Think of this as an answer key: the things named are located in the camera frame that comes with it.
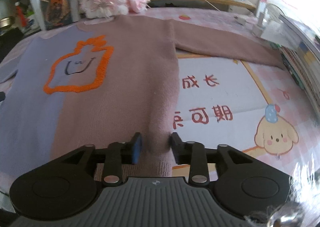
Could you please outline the stack of books and magazines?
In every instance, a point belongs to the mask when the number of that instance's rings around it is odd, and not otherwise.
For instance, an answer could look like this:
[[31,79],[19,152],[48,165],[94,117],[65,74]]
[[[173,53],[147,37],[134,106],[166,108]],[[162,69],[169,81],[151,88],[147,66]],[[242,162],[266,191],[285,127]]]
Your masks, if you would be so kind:
[[319,114],[319,36],[304,23],[279,15],[280,31],[292,46],[283,48],[289,64],[295,70],[304,89]]

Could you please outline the white plastic bucket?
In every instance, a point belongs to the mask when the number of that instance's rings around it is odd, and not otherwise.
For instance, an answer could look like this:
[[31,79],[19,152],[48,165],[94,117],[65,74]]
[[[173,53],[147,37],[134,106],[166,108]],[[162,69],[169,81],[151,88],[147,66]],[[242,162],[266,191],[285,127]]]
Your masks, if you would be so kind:
[[25,32],[38,30],[40,28],[34,12],[29,12],[24,17],[26,20]]

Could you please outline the purple and mauve sweater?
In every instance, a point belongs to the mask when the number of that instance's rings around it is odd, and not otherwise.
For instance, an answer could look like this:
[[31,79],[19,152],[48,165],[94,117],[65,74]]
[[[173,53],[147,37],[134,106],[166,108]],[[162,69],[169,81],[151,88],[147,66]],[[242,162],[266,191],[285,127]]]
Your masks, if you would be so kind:
[[276,51],[239,34],[147,16],[79,22],[36,37],[1,65],[1,81],[13,80],[1,103],[1,183],[83,145],[106,148],[136,132],[143,153],[125,174],[169,176],[177,49],[282,67]]

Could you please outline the pink checked cartoon tablecloth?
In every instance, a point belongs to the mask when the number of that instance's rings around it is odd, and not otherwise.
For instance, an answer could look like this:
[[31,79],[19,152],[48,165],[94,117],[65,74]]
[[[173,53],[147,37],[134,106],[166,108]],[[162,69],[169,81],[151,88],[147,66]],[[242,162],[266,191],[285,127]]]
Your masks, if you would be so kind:
[[[214,10],[156,8],[143,14],[160,20],[177,20],[228,31],[269,45],[249,33],[249,25],[235,21],[232,14]],[[111,19],[83,20],[88,24]],[[36,37],[50,38],[69,27],[40,32],[20,42],[5,59],[21,56]],[[319,123],[306,94],[282,67],[244,60],[200,55],[177,49],[179,67],[178,101],[171,132],[183,141],[193,140],[207,148],[227,144],[291,174],[296,164],[313,161],[319,167]],[[13,80],[1,81],[5,97]],[[172,156],[169,176],[185,176]]]

